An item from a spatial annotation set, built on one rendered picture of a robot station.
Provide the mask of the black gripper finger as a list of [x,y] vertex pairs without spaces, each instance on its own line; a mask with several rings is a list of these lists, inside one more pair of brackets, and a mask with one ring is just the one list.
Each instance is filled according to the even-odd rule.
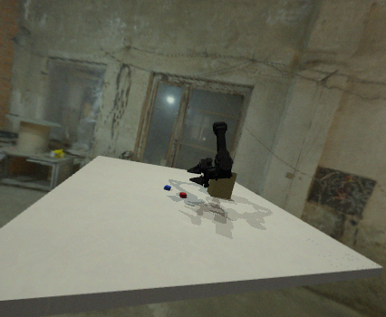
[[197,166],[195,166],[194,168],[188,169],[187,172],[189,172],[189,173],[195,173],[195,174],[200,174],[200,175],[201,175],[200,161],[199,161],[199,163],[198,163]]
[[203,187],[203,176],[197,178],[190,178],[189,181],[195,182]]

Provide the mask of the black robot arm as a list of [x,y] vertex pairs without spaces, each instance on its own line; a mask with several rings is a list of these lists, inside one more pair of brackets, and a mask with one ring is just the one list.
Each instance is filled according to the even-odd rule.
[[[213,124],[213,131],[217,136],[217,154],[215,156],[215,166],[219,169],[219,178],[231,178],[233,177],[231,169],[233,159],[229,157],[227,151],[226,136],[227,124],[224,121],[215,122]],[[207,168],[212,167],[212,158],[206,158]]]

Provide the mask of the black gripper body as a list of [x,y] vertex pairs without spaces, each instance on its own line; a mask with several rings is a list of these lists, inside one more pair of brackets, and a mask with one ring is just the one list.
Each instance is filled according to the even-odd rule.
[[214,168],[207,168],[207,161],[205,159],[201,159],[200,169],[201,172],[204,174],[204,187],[209,187],[208,181],[210,179],[215,179],[216,181],[219,179],[219,169],[217,168],[217,166],[215,166]]

